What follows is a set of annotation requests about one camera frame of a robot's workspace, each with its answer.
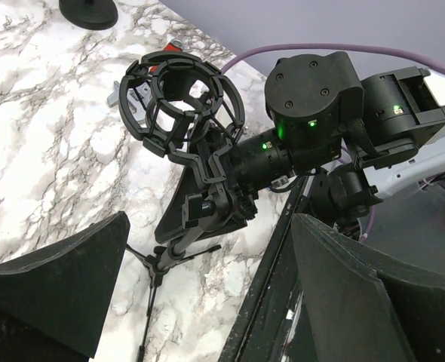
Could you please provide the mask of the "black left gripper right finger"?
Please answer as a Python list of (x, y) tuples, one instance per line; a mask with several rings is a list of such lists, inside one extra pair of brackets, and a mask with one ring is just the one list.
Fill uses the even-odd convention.
[(445, 361), (445, 275), (307, 214), (295, 214), (291, 227), (319, 360)]

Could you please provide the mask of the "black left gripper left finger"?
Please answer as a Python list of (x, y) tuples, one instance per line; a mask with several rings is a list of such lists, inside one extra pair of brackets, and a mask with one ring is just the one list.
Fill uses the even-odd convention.
[(88, 361), (96, 354), (129, 219), (117, 212), (0, 264), (0, 361)]

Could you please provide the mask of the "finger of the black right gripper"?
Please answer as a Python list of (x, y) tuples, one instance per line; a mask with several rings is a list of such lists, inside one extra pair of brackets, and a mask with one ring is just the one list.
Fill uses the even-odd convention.
[[(181, 179), (169, 206), (155, 229), (155, 240), (159, 244), (166, 244), (169, 241), (179, 240), (187, 233), (188, 229), (183, 228), (182, 208), (187, 195), (199, 193), (200, 191), (201, 190), (198, 188), (195, 181), (192, 168), (184, 167)], [(241, 218), (241, 215), (237, 214), (236, 211), (224, 226), (210, 232), (204, 232), (198, 238), (198, 241), (229, 234), (246, 227), (247, 220)]]

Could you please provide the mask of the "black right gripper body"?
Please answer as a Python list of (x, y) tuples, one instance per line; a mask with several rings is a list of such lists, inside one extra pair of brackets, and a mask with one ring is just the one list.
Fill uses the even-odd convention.
[(246, 143), (237, 143), (229, 153), (228, 174), (232, 179), (237, 200), (237, 214), (245, 220), (252, 220), (258, 213), (255, 200), (258, 199), (258, 151)]

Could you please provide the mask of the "black tripod shock mount stand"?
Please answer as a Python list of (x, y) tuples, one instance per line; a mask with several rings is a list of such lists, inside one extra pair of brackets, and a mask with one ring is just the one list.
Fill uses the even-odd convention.
[[(127, 91), (146, 81), (152, 97), (140, 124), (129, 108)], [(125, 127), (145, 149), (192, 168), (201, 190), (186, 196), (184, 236), (155, 247), (152, 255), (129, 248), (149, 273), (146, 318), (150, 320), (164, 276), (189, 261), (189, 245), (204, 232), (224, 226), (237, 209), (228, 158), (244, 132), (244, 104), (231, 80), (213, 64), (183, 51), (156, 51), (127, 68), (118, 108)]]

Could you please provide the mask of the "black round base mic stand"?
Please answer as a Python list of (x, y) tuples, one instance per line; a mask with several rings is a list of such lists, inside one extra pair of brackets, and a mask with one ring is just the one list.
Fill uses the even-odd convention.
[(72, 24), (88, 30), (106, 30), (118, 21), (113, 0), (59, 0), (61, 14)]

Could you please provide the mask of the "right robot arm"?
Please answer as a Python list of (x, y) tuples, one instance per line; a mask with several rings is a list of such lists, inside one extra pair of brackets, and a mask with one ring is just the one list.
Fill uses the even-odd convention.
[[(282, 176), (315, 172), (318, 219), (351, 225), (418, 179), (445, 172), (445, 76), (410, 67), (360, 80), (344, 52), (280, 59), (265, 83), (274, 127), (241, 142), (213, 120), (189, 129), (186, 167), (156, 241), (226, 234), (255, 217), (258, 193)], [(228, 193), (202, 184), (199, 166), (218, 158)]]

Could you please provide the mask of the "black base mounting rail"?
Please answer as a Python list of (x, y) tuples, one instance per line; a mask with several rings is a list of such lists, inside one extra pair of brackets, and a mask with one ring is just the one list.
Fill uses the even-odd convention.
[(281, 361), (302, 288), (291, 237), (294, 213), (304, 211), (313, 177), (290, 191), (272, 236), (219, 356), (220, 361)]

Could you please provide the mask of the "red handled adjustable wrench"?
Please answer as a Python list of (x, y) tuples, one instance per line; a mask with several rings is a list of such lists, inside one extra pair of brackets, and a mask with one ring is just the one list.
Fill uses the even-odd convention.
[[(182, 51), (184, 44), (178, 39), (172, 39), (165, 47), (164, 51)], [(119, 89), (120, 83), (114, 81), (114, 89), (111, 94), (107, 97), (107, 104), (109, 108), (112, 108), (118, 104), (119, 100)], [(142, 124), (145, 119), (146, 110), (145, 106), (148, 105), (151, 100), (150, 83), (147, 81), (142, 85), (136, 87), (135, 90), (129, 89), (127, 91), (127, 101), (129, 103), (129, 108), (133, 112), (133, 116), (136, 121)]]

